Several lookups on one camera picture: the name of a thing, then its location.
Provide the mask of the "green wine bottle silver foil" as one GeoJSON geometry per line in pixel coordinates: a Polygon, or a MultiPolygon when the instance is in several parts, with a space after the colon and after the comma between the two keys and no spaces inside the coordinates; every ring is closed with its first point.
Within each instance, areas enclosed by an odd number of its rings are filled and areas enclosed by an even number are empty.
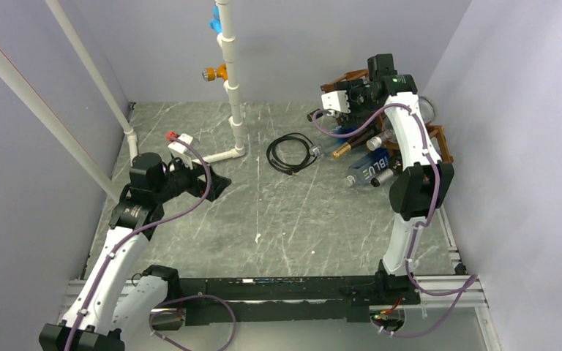
{"type": "Polygon", "coordinates": [[[392,160],[389,167],[378,173],[374,178],[371,179],[370,183],[373,187],[379,187],[384,185],[388,180],[395,176],[398,176],[403,171],[403,163],[401,159],[392,160]]]}

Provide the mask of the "clear bottle white cap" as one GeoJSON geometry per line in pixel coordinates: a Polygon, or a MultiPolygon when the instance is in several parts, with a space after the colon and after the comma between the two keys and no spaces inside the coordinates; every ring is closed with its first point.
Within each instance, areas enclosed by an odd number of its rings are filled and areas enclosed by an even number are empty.
{"type": "MultiPolygon", "coordinates": [[[[419,96],[419,101],[416,103],[416,106],[420,109],[421,118],[426,125],[431,123],[437,116],[435,104],[426,97],[419,96]]],[[[397,143],[397,136],[388,116],[383,119],[383,129],[375,136],[372,136],[366,142],[366,146],[370,151],[374,151],[377,148],[385,146],[387,142],[397,143]]]]}

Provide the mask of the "rear blue square bottle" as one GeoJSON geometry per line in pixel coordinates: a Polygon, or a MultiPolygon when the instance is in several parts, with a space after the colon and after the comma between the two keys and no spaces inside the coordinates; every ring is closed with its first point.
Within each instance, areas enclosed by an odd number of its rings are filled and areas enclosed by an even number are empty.
{"type": "Polygon", "coordinates": [[[338,159],[351,151],[351,147],[346,145],[348,138],[330,137],[319,135],[309,148],[309,154],[313,157],[330,156],[338,159]]]}

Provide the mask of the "white PVC pipe frame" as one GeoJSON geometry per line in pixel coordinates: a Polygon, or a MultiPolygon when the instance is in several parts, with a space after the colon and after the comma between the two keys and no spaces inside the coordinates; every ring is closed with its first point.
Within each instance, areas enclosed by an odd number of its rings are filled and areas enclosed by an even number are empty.
{"type": "MultiPolygon", "coordinates": [[[[58,1],[47,1],[47,6],[61,30],[66,35],[72,48],[77,53],[86,71],[91,76],[94,84],[113,112],[124,135],[127,139],[130,157],[135,158],[138,154],[138,136],[129,124],[125,114],[120,109],[116,99],[112,95],[107,83],[95,65],[85,45],[80,39],[77,31],[72,25],[66,12],[58,1]]],[[[231,116],[228,122],[231,126],[235,144],[233,148],[221,153],[200,157],[192,150],[192,146],[185,145],[194,154],[192,165],[210,165],[227,159],[235,159],[245,155],[245,137],[247,135],[241,113],[241,98],[239,94],[239,82],[236,68],[237,49],[236,37],[233,30],[231,16],[231,3],[229,1],[216,1],[215,5],[220,10],[222,33],[217,34],[217,44],[222,50],[223,64],[226,64],[228,80],[223,81],[223,87],[228,95],[231,106],[231,116]]],[[[119,197],[118,188],[112,183],[107,175],[101,171],[97,163],[89,153],[75,139],[72,133],[63,125],[56,113],[49,107],[47,102],[40,96],[32,84],[24,77],[20,70],[13,64],[12,60],[0,48],[0,78],[10,90],[22,101],[22,103],[40,120],[48,131],[63,145],[78,164],[95,180],[102,190],[113,200],[119,197]]]]}

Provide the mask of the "orange pipe-mounted fitting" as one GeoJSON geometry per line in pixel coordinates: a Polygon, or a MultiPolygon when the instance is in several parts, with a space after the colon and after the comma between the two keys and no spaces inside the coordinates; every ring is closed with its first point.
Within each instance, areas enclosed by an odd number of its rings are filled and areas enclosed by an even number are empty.
{"type": "Polygon", "coordinates": [[[202,77],[206,82],[222,79],[228,80],[228,73],[226,64],[221,64],[217,68],[207,67],[202,71],[202,77]]]}

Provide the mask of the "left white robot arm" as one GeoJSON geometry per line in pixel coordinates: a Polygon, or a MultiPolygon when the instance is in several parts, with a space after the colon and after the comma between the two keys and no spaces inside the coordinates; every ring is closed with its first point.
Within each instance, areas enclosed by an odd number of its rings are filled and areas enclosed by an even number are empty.
{"type": "Polygon", "coordinates": [[[179,273],[159,265],[143,272],[142,287],[124,299],[119,296],[162,222],[164,204],[184,193],[213,202],[231,183],[211,166],[189,167],[178,157],[163,162],[156,153],[136,156],[101,255],[71,307],[58,323],[43,327],[42,350],[124,350],[127,337],[156,305],[175,305],[181,297],[179,273]]]}

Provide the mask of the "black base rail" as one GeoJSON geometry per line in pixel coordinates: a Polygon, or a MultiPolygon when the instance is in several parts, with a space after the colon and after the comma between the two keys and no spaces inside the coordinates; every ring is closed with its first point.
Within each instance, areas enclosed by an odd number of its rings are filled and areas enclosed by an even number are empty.
{"type": "Polygon", "coordinates": [[[246,278],[180,278],[176,269],[148,267],[137,281],[118,286],[116,308],[109,328],[128,320],[125,307],[155,295],[151,313],[173,309],[186,315],[187,325],[213,322],[273,322],[345,320],[375,323],[384,333],[397,333],[405,307],[452,303],[480,291],[476,276],[388,276],[379,269],[372,276],[305,276],[246,278]],[[155,294],[153,282],[166,287],[155,294]]]}

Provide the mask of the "brown bottle gold foil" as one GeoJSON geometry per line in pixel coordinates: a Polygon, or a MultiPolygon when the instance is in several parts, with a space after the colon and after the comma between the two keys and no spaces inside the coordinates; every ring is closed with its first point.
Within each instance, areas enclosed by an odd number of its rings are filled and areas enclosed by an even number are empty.
{"type": "Polygon", "coordinates": [[[359,146],[364,146],[369,139],[377,136],[378,134],[380,134],[380,132],[378,130],[375,130],[363,132],[360,135],[350,137],[347,141],[345,141],[341,146],[339,146],[331,153],[332,159],[337,160],[340,157],[346,155],[351,150],[358,148],[359,146]]]}

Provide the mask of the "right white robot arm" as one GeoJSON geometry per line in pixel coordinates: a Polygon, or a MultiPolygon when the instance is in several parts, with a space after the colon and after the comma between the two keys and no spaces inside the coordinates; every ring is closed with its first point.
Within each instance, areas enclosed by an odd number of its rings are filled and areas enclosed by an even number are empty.
{"type": "Polygon", "coordinates": [[[402,294],[395,276],[412,271],[414,248],[422,230],[431,224],[454,176],[452,164],[442,160],[430,137],[411,75],[400,74],[390,53],[367,60],[367,72],[330,83],[321,97],[323,109],[337,118],[355,118],[357,134],[370,127],[379,132],[372,144],[382,148],[390,140],[397,145],[401,169],[394,172],[389,189],[394,229],[382,262],[389,276],[374,283],[375,297],[392,303],[402,294]]]}

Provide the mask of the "blue pipe-mounted fitting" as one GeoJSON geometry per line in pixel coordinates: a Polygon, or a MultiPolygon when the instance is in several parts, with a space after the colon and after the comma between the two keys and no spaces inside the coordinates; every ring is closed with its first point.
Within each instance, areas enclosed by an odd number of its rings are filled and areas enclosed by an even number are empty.
{"type": "Polygon", "coordinates": [[[213,9],[213,17],[209,21],[209,28],[214,30],[217,34],[222,33],[222,24],[220,20],[220,10],[217,5],[214,6],[213,9]]]}

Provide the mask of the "front blue Blue Dash bottle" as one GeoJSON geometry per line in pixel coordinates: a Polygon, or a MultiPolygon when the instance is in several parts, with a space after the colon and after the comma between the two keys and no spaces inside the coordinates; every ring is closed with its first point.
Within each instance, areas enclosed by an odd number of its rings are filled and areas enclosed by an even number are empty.
{"type": "Polygon", "coordinates": [[[369,184],[374,177],[389,168],[389,161],[390,154],[385,148],[369,152],[348,167],[346,185],[352,187],[369,184]]]}

